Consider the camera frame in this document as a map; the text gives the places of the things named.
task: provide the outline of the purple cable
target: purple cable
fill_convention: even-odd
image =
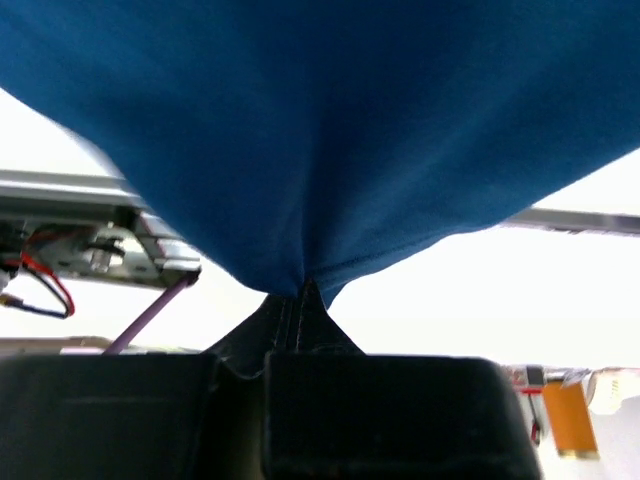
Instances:
[[[182,280],[180,280],[175,285],[167,288],[162,295],[160,295],[155,302],[153,302],[149,307],[140,314],[138,318],[136,318],[131,325],[127,327],[127,329],[122,332],[118,338],[116,338],[111,345],[109,345],[104,352],[103,355],[117,355],[122,352],[125,348],[129,346],[129,344],[133,341],[133,339],[142,331],[144,327],[146,327],[154,317],[160,313],[160,311],[167,306],[167,304],[175,298],[182,290],[187,288],[189,285],[193,283],[193,278],[190,275],[186,275]]]

